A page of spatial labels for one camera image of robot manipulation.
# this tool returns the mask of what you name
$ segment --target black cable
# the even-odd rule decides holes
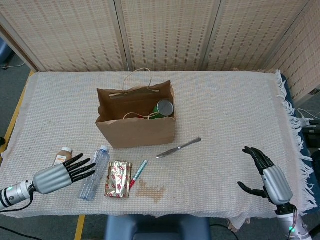
[[[222,227],[222,228],[225,228],[225,229],[228,229],[230,231],[230,233],[233,234],[233,236],[235,237],[236,240],[239,240],[238,236],[233,232],[231,231],[227,226],[224,226],[224,225],[221,225],[221,224],[211,224],[210,225],[210,228],[213,227],[213,226],[218,226],[218,227]]]
[[[29,204],[28,204],[27,206],[24,206],[24,207],[18,208],[18,209],[13,209],[13,210],[0,211],[0,213],[16,212],[16,211],[21,211],[21,210],[23,210],[23,209],[26,209],[26,208],[29,207],[29,206],[32,204],[32,202],[34,201],[34,192],[35,192],[35,191],[36,191],[36,189],[34,188],[34,186],[32,186],[32,187],[30,188],[30,190],[29,190],[30,202],[29,202]],[[22,233],[13,231],[13,230],[11,230],[11,229],[9,229],[9,228],[6,228],[6,227],[4,227],[4,226],[0,226],[0,229],[6,230],[6,231],[8,231],[8,232],[10,232],[10,233],[13,233],[13,234],[17,234],[17,235],[19,235],[19,236],[21,236],[21,237],[25,237],[25,238],[29,238],[29,239],[35,239],[35,240],[42,240],[41,238],[37,238],[37,237],[34,237],[34,236],[28,236],[28,235],[24,235],[24,234],[22,234]]]
[[[24,235],[24,234],[22,234],[22,233],[13,231],[13,230],[8,229],[8,228],[3,227],[3,226],[0,226],[0,229],[6,230],[6,231],[11,232],[11,233],[13,233],[13,234],[17,234],[17,235],[19,235],[19,236],[21,236],[21,237],[25,237],[25,238],[29,238],[29,239],[35,239],[35,240],[42,240],[41,238],[37,238],[37,237],[34,237],[34,236]]]
[[[315,236],[317,236],[320,233],[320,224],[316,226],[314,229],[312,229],[309,234],[310,237],[313,239]]]
[[[32,204],[32,202],[34,201],[34,191],[35,191],[34,188],[31,188],[31,189],[29,190],[30,202],[29,202],[29,204],[28,204],[27,206],[24,206],[24,207],[18,208],[18,209],[0,211],[0,214],[2,214],[2,213],[8,213],[8,212],[17,212],[17,211],[21,211],[21,210],[26,209],[27,207],[29,207],[29,206]]]
[[[286,238],[286,240],[290,240],[291,233],[292,233],[293,229],[295,229],[295,226],[296,226],[296,221],[297,221],[297,212],[295,209],[293,209],[293,224],[292,224],[292,227],[289,231],[289,234],[288,234],[288,237]]]

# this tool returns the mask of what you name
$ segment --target knife handle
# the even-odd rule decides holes
[[[198,142],[200,142],[200,141],[201,141],[201,137],[197,137],[196,139],[193,139],[192,141],[190,141],[190,142],[182,145],[182,146],[180,147],[180,149],[183,149],[183,148],[185,148],[185,147],[188,147],[188,146],[191,145],[191,144],[195,144],[195,143],[198,143]]]

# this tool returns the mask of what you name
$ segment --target table knife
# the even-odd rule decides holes
[[[200,141],[201,141],[201,138],[200,138],[200,137],[197,137],[196,139],[193,139],[192,141],[190,141],[190,142],[188,142],[188,143],[186,143],[186,144],[184,144],[184,145],[181,145],[181,146],[175,147],[175,148],[173,148],[173,149],[170,149],[170,150],[168,150],[168,151],[166,151],[166,152],[164,152],[164,153],[161,153],[161,154],[159,154],[159,155],[157,155],[157,156],[155,156],[155,157],[156,157],[157,159],[164,158],[164,157],[166,157],[166,156],[169,156],[170,154],[175,153],[176,151],[178,151],[178,150],[180,150],[180,149],[183,149],[183,148],[185,148],[185,147],[187,147],[187,146],[189,146],[189,145],[191,145],[191,144],[195,144],[195,143],[198,143],[198,142],[200,142]]]

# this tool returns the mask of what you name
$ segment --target green indicator light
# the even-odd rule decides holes
[[[290,231],[291,231],[291,229],[292,229],[292,226],[289,227],[289,230],[290,230]],[[292,229],[291,232],[294,233],[295,231],[296,231],[295,229]]]

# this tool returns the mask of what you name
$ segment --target plastic water bottle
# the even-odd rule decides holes
[[[92,201],[95,198],[97,189],[100,185],[100,179],[103,177],[105,170],[107,169],[110,159],[109,149],[107,146],[101,146],[99,150],[94,153],[91,163],[96,163],[93,170],[95,173],[88,176],[83,183],[80,191],[79,198],[87,201]]]

